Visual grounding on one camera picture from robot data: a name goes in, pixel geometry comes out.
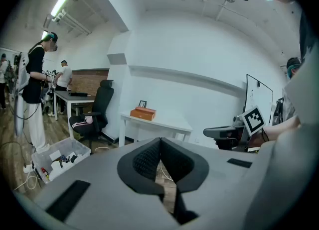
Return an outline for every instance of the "white desk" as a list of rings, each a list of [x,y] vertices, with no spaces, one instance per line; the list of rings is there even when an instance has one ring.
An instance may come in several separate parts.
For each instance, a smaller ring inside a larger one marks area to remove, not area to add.
[[[73,130],[70,125],[70,118],[71,118],[71,105],[77,104],[77,103],[93,103],[95,97],[94,96],[87,96],[87,97],[71,97],[69,96],[69,91],[54,91],[54,117],[55,120],[58,120],[58,114],[57,114],[57,105],[56,105],[56,97],[60,97],[62,100],[64,100],[67,103],[67,111],[68,111],[68,126],[69,126],[69,133],[70,137],[73,139]]]
[[[183,141],[188,141],[190,134],[193,131],[193,128],[188,124],[186,119],[180,115],[156,113],[156,117],[152,121],[149,121],[130,116],[130,113],[131,111],[120,113],[120,147],[124,146],[127,121],[137,123],[138,125],[153,125],[164,130],[173,131],[175,133],[175,138],[177,138],[179,133],[184,134]]]

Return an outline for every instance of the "ceiling light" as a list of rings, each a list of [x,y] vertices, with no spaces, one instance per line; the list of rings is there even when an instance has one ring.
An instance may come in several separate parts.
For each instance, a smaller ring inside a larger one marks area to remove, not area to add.
[[[56,16],[57,13],[59,12],[60,8],[62,7],[62,5],[65,3],[66,0],[58,0],[53,8],[53,10],[51,11],[51,15],[52,16]]]
[[[47,31],[43,31],[43,34],[42,34],[42,38],[41,38],[41,40],[43,40],[43,38],[44,38],[47,34],[48,34],[48,32],[47,32]]]

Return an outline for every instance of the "wall shelf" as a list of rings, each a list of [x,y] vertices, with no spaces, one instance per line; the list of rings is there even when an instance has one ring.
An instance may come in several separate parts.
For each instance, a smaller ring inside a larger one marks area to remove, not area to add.
[[[138,65],[130,65],[129,68],[132,76],[179,82],[219,91],[237,97],[246,96],[246,82],[242,82],[241,86],[235,86],[212,77],[190,72]]]

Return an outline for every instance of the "plastic storage bin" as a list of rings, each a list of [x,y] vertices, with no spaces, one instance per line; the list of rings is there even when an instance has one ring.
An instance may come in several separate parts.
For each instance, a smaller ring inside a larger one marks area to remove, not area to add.
[[[49,183],[50,181],[52,181],[53,179],[50,178],[50,180],[48,180],[45,177],[45,175],[42,173],[41,168],[43,167],[50,175],[50,173],[53,170],[51,167],[51,164],[53,161],[50,158],[50,155],[57,152],[58,150],[60,151],[61,155],[64,155],[64,156],[68,156],[72,152],[74,152],[76,156],[82,155],[78,158],[78,160],[74,161],[74,163],[69,162],[68,164],[71,164],[71,165],[70,165],[70,167],[68,167],[66,169],[66,171],[68,169],[72,168],[77,163],[81,162],[84,158],[90,156],[90,153],[91,153],[91,150],[88,147],[84,146],[82,143],[78,142],[75,139],[66,138],[62,141],[59,141],[58,143],[51,145],[49,150],[47,150],[41,154],[38,154],[38,153],[32,154],[31,158],[33,160],[33,163],[34,163],[36,169],[38,170],[42,180],[46,184]]]

